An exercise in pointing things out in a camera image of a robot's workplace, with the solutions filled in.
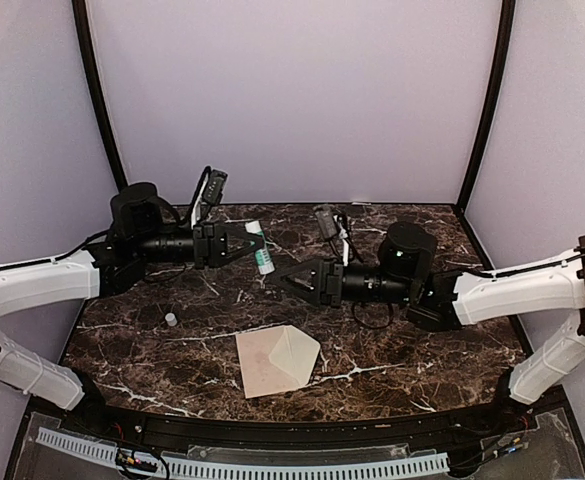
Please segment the left black frame post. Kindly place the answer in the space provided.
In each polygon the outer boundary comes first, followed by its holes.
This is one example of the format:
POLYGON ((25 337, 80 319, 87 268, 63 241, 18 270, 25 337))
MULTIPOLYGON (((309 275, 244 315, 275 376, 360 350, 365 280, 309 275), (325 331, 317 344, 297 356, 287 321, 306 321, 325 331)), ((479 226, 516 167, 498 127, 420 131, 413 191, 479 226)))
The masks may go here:
POLYGON ((114 181, 117 192, 120 193, 129 185, 129 182, 124 171, 123 162, 118 150, 114 129, 106 105, 88 15, 88 2, 85 0, 72 0, 71 7, 84 76, 102 146, 106 155, 108 170, 114 181))

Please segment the black curved front rail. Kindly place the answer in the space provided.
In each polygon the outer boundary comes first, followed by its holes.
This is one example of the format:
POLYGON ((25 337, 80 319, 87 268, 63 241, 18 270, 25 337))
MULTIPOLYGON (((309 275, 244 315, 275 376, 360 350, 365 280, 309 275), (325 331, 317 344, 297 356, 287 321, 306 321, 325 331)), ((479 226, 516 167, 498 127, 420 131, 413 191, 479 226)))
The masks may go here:
POLYGON ((483 439, 524 428, 522 414, 493 404, 376 420, 292 423, 195 419, 106 406, 100 429, 43 400, 30 400, 24 418, 35 413, 73 432, 158 452, 184 452, 193 446, 319 450, 390 444, 406 444, 412 450, 476 450, 483 439))

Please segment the white green glue stick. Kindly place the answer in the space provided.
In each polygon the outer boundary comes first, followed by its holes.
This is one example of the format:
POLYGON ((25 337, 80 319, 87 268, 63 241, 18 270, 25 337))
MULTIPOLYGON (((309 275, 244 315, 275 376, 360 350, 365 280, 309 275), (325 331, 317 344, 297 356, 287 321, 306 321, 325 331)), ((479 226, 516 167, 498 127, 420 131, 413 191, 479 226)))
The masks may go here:
POLYGON ((266 237, 258 220, 247 222, 245 229, 248 233, 259 235, 263 240, 263 246, 255 252, 255 260, 261 275, 269 275, 275 271, 274 263, 271 259, 269 250, 266 245, 266 237))

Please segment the beige paper envelope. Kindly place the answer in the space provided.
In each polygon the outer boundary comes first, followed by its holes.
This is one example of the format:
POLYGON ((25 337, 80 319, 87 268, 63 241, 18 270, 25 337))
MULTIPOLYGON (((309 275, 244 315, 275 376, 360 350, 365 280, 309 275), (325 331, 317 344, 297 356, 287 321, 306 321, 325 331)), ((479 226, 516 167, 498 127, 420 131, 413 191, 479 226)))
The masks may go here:
POLYGON ((291 325, 235 336, 247 399, 296 391, 311 378, 321 346, 291 325))

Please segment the right black frame post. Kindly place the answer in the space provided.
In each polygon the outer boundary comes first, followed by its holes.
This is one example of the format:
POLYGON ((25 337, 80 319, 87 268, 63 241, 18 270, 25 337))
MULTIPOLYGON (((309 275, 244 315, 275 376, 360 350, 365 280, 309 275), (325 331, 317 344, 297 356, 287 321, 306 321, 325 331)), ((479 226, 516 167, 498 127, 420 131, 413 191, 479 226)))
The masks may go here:
POLYGON ((460 216, 468 209, 487 148, 497 110, 512 36, 515 0, 502 0, 491 68, 468 165, 455 207, 460 216))

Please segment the small white glue cap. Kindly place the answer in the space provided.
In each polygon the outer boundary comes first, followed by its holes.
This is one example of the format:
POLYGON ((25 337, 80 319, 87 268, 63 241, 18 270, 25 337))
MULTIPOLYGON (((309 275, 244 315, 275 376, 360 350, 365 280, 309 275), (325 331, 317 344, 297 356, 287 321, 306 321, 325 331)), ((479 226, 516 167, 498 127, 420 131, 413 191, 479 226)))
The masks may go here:
POLYGON ((167 323, 169 326, 171 326, 171 327, 175 326, 175 325, 177 324, 177 318, 176 318, 176 315, 175 315, 175 314, 173 314, 173 313, 168 313, 168 314, 166 314, 166 315, 165 315, 165 321, 166 321, 166 323, 167 323))

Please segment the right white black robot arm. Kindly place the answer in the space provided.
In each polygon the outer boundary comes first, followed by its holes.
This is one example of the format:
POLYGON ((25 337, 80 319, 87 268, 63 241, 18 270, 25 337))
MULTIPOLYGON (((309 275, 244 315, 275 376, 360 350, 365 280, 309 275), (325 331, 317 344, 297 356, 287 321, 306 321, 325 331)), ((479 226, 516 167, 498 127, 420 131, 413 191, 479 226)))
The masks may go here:
POLYGON ((540 350, 506 371, 482 413, 493 434, 506 432, 550 387, 585 361, 585 235, 557 256, 491 271, 434 273, 436 238, 408 222, 391 224, 376 265, 314 258, 274 273, 272 283, 314 306, 386 304, 427 332, 447 332, 503 316, 568 311, 540 350))

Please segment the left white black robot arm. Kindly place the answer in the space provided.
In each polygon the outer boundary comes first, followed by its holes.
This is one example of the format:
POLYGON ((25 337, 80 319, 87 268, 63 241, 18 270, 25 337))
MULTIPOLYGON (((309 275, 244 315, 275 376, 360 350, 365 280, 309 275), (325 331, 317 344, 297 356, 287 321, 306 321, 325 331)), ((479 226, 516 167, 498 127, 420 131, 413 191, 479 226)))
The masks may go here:
MULTIPOLYGON (((0 318, 70 300, 122 294, 152 263, 220 268, 263 248, 263 237, 243 227, 183 219, 149 182, 129 185, 110 202, 112 224, 61 255, 0 265, 0 318)), ((113 427, 98 389, 86 375, 52 363, 0 331, 0 382, 42 398, 92 436, 113 427)))

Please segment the black frame post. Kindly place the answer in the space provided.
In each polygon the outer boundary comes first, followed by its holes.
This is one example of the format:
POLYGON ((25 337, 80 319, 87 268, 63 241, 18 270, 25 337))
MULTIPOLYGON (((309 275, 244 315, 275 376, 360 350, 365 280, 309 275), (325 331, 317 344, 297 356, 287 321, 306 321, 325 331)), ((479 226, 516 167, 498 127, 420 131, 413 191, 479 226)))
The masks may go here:
POLYGON ((515 0, 502 0, 491 68, 468 165, 455 207, 460 216, 468 209, 487 148, 497 110, 512 36, 515 0))
POLYGON ((114 129, 106 105, 88 15, 88 2, 85 0, 72 0, 71 7, 84 76, 102 146, 106 155, 108 170, 114 181, 117 192, 120 193, 129 185, 129 182, 124 171, 123 162, 118 150, 114 129))

